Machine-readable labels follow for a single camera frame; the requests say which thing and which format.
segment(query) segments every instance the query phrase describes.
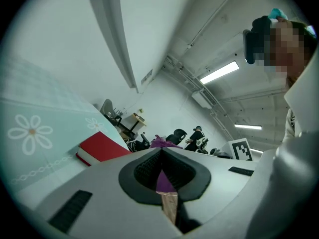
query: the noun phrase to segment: wooden desk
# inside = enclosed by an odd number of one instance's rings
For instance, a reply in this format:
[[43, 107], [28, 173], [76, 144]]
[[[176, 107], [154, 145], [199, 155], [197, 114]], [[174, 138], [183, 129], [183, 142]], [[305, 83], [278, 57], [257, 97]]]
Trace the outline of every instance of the wooden desk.
[[136, 125], [140, 122], [142, 123], [144, 126], [146, 126], [145, 122], [140, 120], [138, 117], [136, 117], [134, 114], [132, 114], [132, 117], [134, 117], [137, 121], [136, 123], [133, 125], [133, 127], [130, 129], [131, 132], [133, 132], [133, 129], [136, 127]]

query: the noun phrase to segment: ceiling pipe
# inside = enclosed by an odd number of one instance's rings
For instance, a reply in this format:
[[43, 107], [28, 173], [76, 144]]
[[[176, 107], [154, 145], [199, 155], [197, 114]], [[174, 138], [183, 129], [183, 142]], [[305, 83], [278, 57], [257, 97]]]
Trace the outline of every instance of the ceiling pipe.
[[284, 93], [286, 93], [286, 91], [287, 90], [285, 88], [280, 88], [280, 89], [275, 89], [275, 90], [270, 90], [270, 91], [262, 91], [262, 92], [257, 92], [257, 93], [247, 94], [247, 95], [242, 95], [242, 96], [237, 96], [237, 97], [225, 98], [225, 99], [220, 100], [219, 102], [221, 104], [225, 104], [225, 103], [244, 101], [244, 100], [260, 98], [260, 97], [276, 96], [276, 95], [284, 94]]
[[221, 5], [217, 8], [217, 10], [208, 18], [208, 20], [206, 21], [206, 23], [203, 25], [203, 27], [199, 30], [199, 32], [196, 34], [196, 36], [193, 38], [193, 40], [190, 42], [190, 44], [188, 44], [186, 50], [183, 52], [183, 54], [177, 59], [177, 62], [175, 63], [175, 66], [180, 62], [180, 60], [182, 59], [182, 57], [188, 52], [189, 49], [191, 49], [191, 47], [194, 46], [195, 41], [198, 39], [198, 37], [200, 36], [200, 34], [207, 28], [207, 26], [211, 23], [211, 21], [215, 18], [215, 16], [220, 12], [220, 10], [225, 6], [225, 4], [228, 2], [229, 0], [224, 0], [224, 2], [221, 3]]
[[210, 92], [210, 90], [204, 85], [202, 84], [202, 82], [190, 71], [188, 70], [186, 67], [183, 67], [184, 69], [186, 69], [192, 76], [192, 78], [197, 79], [198, 82], [200, 83], [201, 87], [199, 89], [204, 88], [207, 92], [209, 92], [212, 97], [214, 97], [214, 99], [216, 100], [217, 104], [222, 108], [223, 112], [224, 112], [224, 116], [228, 117], [230, 119], [230, 121], [234, 124], [233, 120], [228, 116], [227, 111], [224, 109], [224, 107], [220, 104], [220, 102], [215, 98], [215, 96]]
[[[200, 89], [200, 87], [193, 82], [192, 78], [189, 78], [188, 75], [186, 75], [185, 73], [183, 73], [182, 70], [179, 70], [179, 74], [181, 74], [190, 84], [192, 84], [196, 89]], [[217, 117], [215, 111], [213, 109], [210, 109], [211, 113], [210, 115], [213, 117], [213, 119], [216, 121], [216, 123], [219, 125], [219, 127], [222, 129], [222, 131], [224, 132], [224, 134], [229, 138], [229, 140], [234, 140], [234, 138], [232, 137], [232, 135], [229, 133], [229, 131], [227, 130], [227, 128], [225, 127], [225, 125], [223, 124], [223, 122], [220, 121], [220, 119]], [[228, 117], [230, 119], [230, 121], [234, 124], [234, 122], [231, 120], [231, 118], [228, 116], [228, 114], [225, 111], [224, 116]]]
[[217, 8], [217, 10], [208, 18], [204, 26], [199, 30], [197, 35], [193, 38], [191, 43], [189, 44], [191, 47], [194, 45], [195, 41], [198, 39], [200, 34], [206, 29], [206, 27], [210, 24], [210, 22], [215, 18], [215, 16], [220, 12], [220, 10], [224, 7], [224, 5], [228, 2], [229, 0], [224, 0], [224, 2], [221, 3], [221, 5]]

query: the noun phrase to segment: purple cloth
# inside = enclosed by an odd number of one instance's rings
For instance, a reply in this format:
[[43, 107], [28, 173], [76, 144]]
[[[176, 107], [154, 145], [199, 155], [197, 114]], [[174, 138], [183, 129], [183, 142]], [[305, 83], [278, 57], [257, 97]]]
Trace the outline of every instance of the purple cloth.
[[[156, 148], [156, 147], [175, 147], [175, 148], [182, 149], [182, 147], [179, 147], [170, 141], [165, 141], [164, 138], [161, 138], [158, 135], [156, 136], [156, 139], [153, 140], [151, 143], [151, 148]], [[165, 193], [176, 192], [176, 189], [169, 182], [163, 170], [159, 173], [159, 178], [156, 185], [156, 191], [165, 192]]]
[[156, 148], [156, 147], [175, 147], [175, 148], [182, 149], [182, 147], [175, 145], [171, 141], [165, 141], [164, 138], [161, 138], [158, 135], [156, 136], [156, 139], [154, 139], [151, 142], [151, 146], [150, 146], [150, 148]]
[[169, 182], [163, 170], [159, 173], [158, 183], [156, 185], [156, 191], [165, 192], [165, 193], [176, 192], [176, 189]]

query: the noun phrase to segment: white wall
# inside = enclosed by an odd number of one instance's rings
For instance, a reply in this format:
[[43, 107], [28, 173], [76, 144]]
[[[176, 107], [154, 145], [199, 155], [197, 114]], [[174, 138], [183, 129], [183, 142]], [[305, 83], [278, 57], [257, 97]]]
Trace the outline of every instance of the white wall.
[[[148, 140], [153, 140], [155, 134], [168, 136], [178, 128], [186, 131], [186, 137], [190, 137], [193, 128], [200, 125], [209, 139], [206, 148], [208, 152], [215, 147], [221, 148], [227, 141], [218, 126], [214, 125], [208, 110], [200, 107], [190, 97], [188, 90], [162, 70], [137, 100], [130, 99], [126, 105], [127, 108], [133, 105], [127, 110], [127, 116], [137, 113], [140, 108], [144, 110], [139, 114], [145, 119], [147, 126], [142, 127], [139, 133], [145, 132]], [[133, 123], [131, 120], [123, 121], [126, 126], [132, 126]]]
[[[159, 40], [150, 39], [152, 50], [141, 59], [156, 64], [160, 61], [159, 53], [155, 52]], [[188, 98], [183, 86], [164, 72], [142, 94], [129, 89], [105, 43], [89, 0], [30, 0], [15, 19], [4, 46], [5, 52], [49, 71], [92, 104], [98, 103], [100, 107], [109, 98], [115, 107], [126, 111], [126, 116], [144, 109], [141, 115], [148, 126], [142, 131], [149, 140], [155, 134], [168, 136], [177, 128], [185, 130], [189, 137], [192, 129], [200, 125], [209, 138], [207, 151], [220, 148], [226, 141], [213, 125], [209, 112]], [[164, 43], [159, 44], [160, 54], [164, 53], [164, 47]]]
[[49, 71], [87, 101], [117, 106], [129, 89], [97, 24], [89, 0], [29, 0], [5, 43], [13, 53]]
[[139, 92], [142, 78], [161, 68], [180, 19], [192, 0], [121, 0], [126, 43]]

